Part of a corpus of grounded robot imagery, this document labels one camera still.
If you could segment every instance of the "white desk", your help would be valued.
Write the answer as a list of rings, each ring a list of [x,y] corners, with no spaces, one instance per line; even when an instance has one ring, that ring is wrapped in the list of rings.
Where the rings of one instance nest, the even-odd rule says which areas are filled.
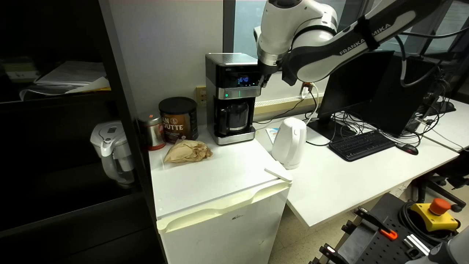
[[[441,145],[460,151],[461,146],[469,146],[469,104],[451,99],[455,107],[455,111],[445,112],[438,124],[424,133],[424,137],[429,137]]]
[[[256,139],[268,151],[271,149],[265,129],[256,130]],[[326,142],[309,127],[306,139],[317,143]],[[388,148],[353,162],[341,159],[326,146],[306,145],[300,165],[290,170],[293,181],[288,206],[307,225],[313,225],[419,177],[457,155],[424,137],[421,137],[417,155]]]

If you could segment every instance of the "keyboard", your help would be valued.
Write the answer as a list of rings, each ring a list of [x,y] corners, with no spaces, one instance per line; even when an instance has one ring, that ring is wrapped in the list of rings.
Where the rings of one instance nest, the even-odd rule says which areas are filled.
[[[353,161],[394,145],[395,143],[392,140],[386,139],[378,130],[370,130],[366,133],[331,140],[328,148],[342,159]]]

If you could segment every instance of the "electrical outlet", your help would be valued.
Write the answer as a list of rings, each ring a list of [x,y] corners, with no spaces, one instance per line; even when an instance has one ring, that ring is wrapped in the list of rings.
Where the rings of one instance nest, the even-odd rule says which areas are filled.
[[[194,101],[199,105],[206,104],[206,86],[205,85],[194,86],[193,93],[194,93]]]

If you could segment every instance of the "white mini fridge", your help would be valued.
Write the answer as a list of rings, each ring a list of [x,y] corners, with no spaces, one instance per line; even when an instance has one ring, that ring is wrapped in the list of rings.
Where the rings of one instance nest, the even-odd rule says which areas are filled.
[[[212,156],[184,165],[162,165],[166,149],[149,154],[166,261],[266,264],[287,202],[288,173],[256,140],[209,146]]]

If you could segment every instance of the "white kettle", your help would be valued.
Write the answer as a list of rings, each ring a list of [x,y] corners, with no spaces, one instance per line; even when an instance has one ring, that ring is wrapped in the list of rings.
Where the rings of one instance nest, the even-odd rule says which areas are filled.
[[[121,121],[98,123],[89,140],[101,158],[106,177],[128,187],[133,183],[133,161]]]
[[[282,120],[273,139],[271,155],[287,170],[295,168],[301,159],[306,140],[306,124],[295,117]]]

